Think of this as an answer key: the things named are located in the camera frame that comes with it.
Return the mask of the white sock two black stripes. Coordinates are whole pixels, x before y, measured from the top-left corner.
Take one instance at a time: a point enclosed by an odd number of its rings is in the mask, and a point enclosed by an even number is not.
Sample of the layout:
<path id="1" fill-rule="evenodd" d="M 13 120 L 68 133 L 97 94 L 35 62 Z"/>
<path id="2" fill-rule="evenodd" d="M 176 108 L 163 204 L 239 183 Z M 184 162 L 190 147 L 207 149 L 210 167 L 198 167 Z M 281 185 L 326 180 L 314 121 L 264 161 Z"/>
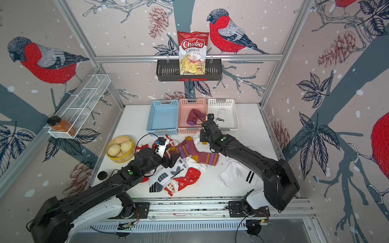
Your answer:
<path id="1" fill-rule="evenodd" d="M 226 109 L 225 108 L 220 108 L 218 110 L 218 115 L 216 117 L 216 123 L 221 126 L 225 122 L 225 114 L 226 114 Z"/>

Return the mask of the purple yellow striped sock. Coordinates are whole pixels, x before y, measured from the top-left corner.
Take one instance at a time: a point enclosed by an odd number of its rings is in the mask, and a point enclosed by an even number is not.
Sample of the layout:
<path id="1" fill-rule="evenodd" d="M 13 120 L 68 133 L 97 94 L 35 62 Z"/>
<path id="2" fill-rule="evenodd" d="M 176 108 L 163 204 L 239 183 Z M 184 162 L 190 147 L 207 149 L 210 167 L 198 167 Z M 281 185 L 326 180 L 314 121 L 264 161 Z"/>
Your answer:
<path id="1" fill-rule="evenodd" d="M 210 166 L 216 166 L 219 161 L 219 154 L 211 152 L 201 152 L 197 150 L 192 137 L 186 137 L 183 142 L 177 146 L 169 148 L 170 155 L 180 154 L 182 159 L 191 157 L 197 163 L 203 163 Z"/>

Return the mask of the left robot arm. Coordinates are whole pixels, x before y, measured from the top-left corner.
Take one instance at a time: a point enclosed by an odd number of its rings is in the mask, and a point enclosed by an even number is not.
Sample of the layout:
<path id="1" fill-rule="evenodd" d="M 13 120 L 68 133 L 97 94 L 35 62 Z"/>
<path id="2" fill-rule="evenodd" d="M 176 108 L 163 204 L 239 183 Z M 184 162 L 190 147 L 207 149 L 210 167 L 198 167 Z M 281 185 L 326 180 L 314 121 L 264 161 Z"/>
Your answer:
<path id="1" fill-rule="evenodd" d="M 104 219 L 117 216 L 139 219 L 127 191 L 158 166 L 173 168 L 179 157 L 179 153 L 167 157 L 152 148 L 143 148 L 134 155 L 134 160 L 104 182 L 74 196 L 46 200 L 26 227 L 36 243 L 64 243 L 79 230 Z"/>

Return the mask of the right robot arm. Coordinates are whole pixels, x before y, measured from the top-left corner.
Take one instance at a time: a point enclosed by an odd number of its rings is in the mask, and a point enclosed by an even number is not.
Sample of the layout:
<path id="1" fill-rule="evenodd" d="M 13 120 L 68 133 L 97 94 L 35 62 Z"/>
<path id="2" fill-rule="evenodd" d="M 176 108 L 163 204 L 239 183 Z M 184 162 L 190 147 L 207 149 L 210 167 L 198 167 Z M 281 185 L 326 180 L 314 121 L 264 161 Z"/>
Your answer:
<path id="1" fill-rule="evenodd" d="M 276 161 L 249 149 L 235 137 L 222 134 L 213 120 L 202 123 L 200 141 L 208 142 L 214 152 L 240 162 L 258 175 L 263 181 L 264 198 L 275 209 L 284 210 L 299 192 L 296 177 L 284 159 Z"/>

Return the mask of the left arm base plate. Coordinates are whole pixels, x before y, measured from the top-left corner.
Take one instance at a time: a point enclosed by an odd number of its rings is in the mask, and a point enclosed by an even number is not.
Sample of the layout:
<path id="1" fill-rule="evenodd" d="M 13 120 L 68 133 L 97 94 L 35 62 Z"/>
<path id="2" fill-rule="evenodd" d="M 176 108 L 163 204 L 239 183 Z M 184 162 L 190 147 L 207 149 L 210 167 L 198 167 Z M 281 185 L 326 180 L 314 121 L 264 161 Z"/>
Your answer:
<path id="1" fill-rule="evenodd" d="M 124 207 L 117 216 L 109 219 L 147 219 L 150 205 L 149 202 L 135 202 L 132 206 Z"/>

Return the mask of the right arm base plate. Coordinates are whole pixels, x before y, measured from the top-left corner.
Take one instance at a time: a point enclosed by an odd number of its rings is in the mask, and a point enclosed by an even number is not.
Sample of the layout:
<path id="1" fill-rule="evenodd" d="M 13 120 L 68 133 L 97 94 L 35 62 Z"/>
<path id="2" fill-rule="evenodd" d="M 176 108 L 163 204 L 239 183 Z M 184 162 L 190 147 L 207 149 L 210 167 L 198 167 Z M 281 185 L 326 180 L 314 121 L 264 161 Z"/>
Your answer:
<path id="1" fill-rule="evenodd" d="M 231 218 L 243 218 L 243 217 L 264 217 L 270 216 L 268 207 L 261 207 L 259 209 L 253 209 L 248 203 L 242 201 L 229 201 L 225 207 Z"/>

